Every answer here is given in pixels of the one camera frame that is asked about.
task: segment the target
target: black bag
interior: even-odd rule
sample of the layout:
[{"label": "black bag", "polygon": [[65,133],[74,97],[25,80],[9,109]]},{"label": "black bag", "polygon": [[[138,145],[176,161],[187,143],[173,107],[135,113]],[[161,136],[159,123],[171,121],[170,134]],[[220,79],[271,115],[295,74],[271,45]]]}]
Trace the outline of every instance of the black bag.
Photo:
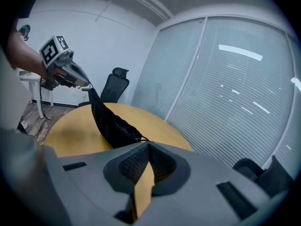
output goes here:
[{"label": "black bag", "polygon": [[128,124],[106,107],[94,88],[84,90],[89,91],[92,114],[97,127],[102,136],[113,148],[148,140],[135,127]]}]

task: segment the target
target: floor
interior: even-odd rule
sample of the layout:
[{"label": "floor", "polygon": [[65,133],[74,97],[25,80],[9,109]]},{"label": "floor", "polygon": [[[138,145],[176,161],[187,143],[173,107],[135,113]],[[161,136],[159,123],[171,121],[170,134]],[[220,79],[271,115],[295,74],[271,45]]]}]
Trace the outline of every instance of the floor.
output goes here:
[{"label": "floor", "polygon": [[[43,105],[43,111],[45,115],[50,119],[48,123],[46,122],[43,125],[43,128],[41,129],[37,140],[40,144],[42,144],[45,140],[45,137],[48,133],[48,130],[50,130],[53,125],[64,115],[66,115],[68,112],[74,110],[74,108],[68,108],[68,107],[60,107],[60,106],[53,106],[50,105]],[[41,119],[38,111],[38,107],[36,103],[29,103],[23,113],[24,120],[28,123],[28,127],[26,129],[26,132],[28,135],[35,136],[42,123],[45,121],[45,118]]]}]

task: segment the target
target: black office chair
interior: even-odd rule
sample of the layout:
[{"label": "black office chair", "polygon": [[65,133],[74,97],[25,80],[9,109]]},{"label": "black office chair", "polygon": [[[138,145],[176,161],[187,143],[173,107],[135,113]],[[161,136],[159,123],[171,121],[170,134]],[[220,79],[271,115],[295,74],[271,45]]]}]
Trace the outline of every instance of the black office chair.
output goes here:
[{"label": "black office chair", "polygon": [[[103,103],[117,103],[122,93],[128,87],[130,81],[126,78],[128,70],[122,68],[113,69],[109,74],[107,82],[100,95],[100,99]],[[79,104],[79,107],[91,104],[83,102]]]},{"label": "black office chair", "polygon": [[270,167],[263,170],[248,158],[239,160],[233,169],[260,186],[270,197],[289,189],[293,185],[292,177],[287,173],[275,156]]}]

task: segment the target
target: wooden round table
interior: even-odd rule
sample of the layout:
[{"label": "wooden round table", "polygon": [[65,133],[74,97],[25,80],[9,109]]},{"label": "wooden round table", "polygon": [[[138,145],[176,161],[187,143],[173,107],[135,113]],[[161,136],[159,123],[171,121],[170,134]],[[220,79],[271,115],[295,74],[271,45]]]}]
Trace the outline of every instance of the wooden round table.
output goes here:
[{"label": "wooden round table", "polygon": [[[193,151],[185,138],[163,119],[129,105],[105,103],[116,115],[136,127],[150,141],[173,145]],[[76,156],[111,150],[112,147],[100,134],[91,106],[79,107],[57,121],[46,137],[45,145],[54,148],[58,157]],[[138,217],[151,201],[154,175],[148,163],[135,186],[135,205]]]}]

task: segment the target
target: white wall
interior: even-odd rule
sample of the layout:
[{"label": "white wall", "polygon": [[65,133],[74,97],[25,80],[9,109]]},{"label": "white wall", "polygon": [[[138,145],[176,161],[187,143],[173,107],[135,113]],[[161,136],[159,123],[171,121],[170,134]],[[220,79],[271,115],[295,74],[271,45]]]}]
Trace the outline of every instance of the white wall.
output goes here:
[{"label": "white wall", "polygon": [[187,9],[158,26],[159,29],[175,23],[211,15],[237,15],[258,19],[282,28],[295,36],[285,15],[273,0],[199,0],[198,7]]},{"label": "white wall", "polygon": [[[114,1],[98,17],[106,4],[104,0],[37,0],[29,18],[20,19],[17,28],[24,24],[31,26],[26,43],[36,51],[51,36],[63,35],[74,51],[74,61],[88,75],[99,95],[113,68],[128,69],[130,84],[119,103],[130,104],[156,27],[114,5]],[[48,101],[46,95],[42,92],[44,101]],[[62,104],[78,105],[84,101],[84,95],[87,93],[80,89],[65,86],[53,91],[54,102]]]}]

